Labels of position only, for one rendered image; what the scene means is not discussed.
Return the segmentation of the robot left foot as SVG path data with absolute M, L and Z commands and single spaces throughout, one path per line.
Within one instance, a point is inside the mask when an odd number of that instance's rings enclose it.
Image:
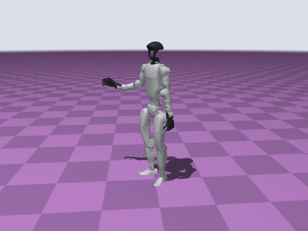
M 158 180 L 154 183 L 154 186 L 160 186 L 167 180 L 167 175 L 165 174 L 165 178 L 159 177 Z

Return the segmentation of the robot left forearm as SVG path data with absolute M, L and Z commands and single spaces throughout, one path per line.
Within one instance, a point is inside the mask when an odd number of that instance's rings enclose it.
M 169 118 L 173 116 L 172 105 L 171 105 L 171 94 L 168 90 L 165 91 L 164 104 L 165 104 L 165 112 L 168 113 Z

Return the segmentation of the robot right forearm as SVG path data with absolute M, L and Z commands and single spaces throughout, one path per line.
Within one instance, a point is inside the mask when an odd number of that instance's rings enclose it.
M 122 84 L 122 86 L 117 86 L 117 90 L 127 91 L 127 90 L 134 90 L 135 89 L 135 82 L 129 84 Z

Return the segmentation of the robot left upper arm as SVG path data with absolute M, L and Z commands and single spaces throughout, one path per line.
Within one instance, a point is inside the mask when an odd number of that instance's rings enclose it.
M 165 91 L 170 91 L 170 69 L 165 66 L 159 67 L 159 74 L 162 77 L 163 90 L 160 92 L 160 96 L 165 98 Z

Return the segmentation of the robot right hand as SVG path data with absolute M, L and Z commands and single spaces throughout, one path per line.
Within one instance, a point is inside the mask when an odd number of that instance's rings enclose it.
M 104 82 L 103 82 L 104 81 Z M 104 85 L 107 85 L 107 86 L 110 86 L 110 87 L 115 87 L 115 89 L 116 89 L 116 87 L 117 86 L 122 86 L 121 84 L 119 84 L 119 83 L 115 83 L 115 81 L 113 81 L 111 78 L 109 78 L 109 77 L 107 77 L 107 78 L 104 78 L 103 80 L 102 80 L 102 82 L 103 83 L 105 83 L 105 84 L 103 84 L 103 86 Z

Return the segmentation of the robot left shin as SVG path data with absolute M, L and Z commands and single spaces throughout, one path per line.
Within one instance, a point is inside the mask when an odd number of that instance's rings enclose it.
M 167 163 L 167 147 L 164 145 L 162 153 L 157 150 L 156 153 L 157 165 L 159 168 L 160 177 L 165 178 L 165 168 Z

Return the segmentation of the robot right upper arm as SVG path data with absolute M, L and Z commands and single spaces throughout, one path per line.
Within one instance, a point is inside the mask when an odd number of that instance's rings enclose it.
M 144 78 L 145 65 L 146 64 L 143 64 L 141 66 L 141 72 L 140 72 L 140 76 L 139 76 L 140 79 L 135 81 L 135 87 L 138 88 L 138 89 L 141 88 L 143 86 L 144 82 L 145 82 L 145 78 Z

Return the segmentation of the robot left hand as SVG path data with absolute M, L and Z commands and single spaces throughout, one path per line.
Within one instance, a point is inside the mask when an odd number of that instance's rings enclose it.
M 163 129 L 166 128 L 167 126 L 167 130 L 166 131 L 170 131 L 174 128 L 174 120 L 173 120 L 173 116 L 169 118 L 168 113 L 166 113 L 166 117 L 167 117 L 167 123 L 166 125 L 163 127 Z

